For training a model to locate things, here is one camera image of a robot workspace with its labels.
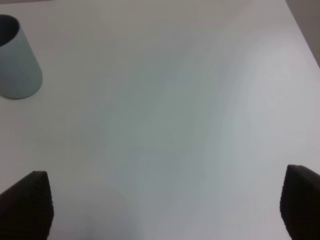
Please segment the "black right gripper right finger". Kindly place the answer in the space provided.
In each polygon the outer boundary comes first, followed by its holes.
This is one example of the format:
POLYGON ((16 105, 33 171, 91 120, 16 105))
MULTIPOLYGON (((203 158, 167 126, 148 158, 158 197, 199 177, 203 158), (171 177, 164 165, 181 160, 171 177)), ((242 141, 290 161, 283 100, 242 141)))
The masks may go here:
POLYGON ((279 210, 292 240, 318 240, 320 175, 302 165, 288 165, 279 210))

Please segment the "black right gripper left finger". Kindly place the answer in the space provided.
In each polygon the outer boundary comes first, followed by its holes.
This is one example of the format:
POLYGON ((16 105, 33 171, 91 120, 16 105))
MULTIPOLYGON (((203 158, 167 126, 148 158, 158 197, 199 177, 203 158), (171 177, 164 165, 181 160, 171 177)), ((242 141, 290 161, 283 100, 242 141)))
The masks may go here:
POLYGON ((48 173, 32 171, 0 194, 2 240, 46 240, 54 218, 48 173))

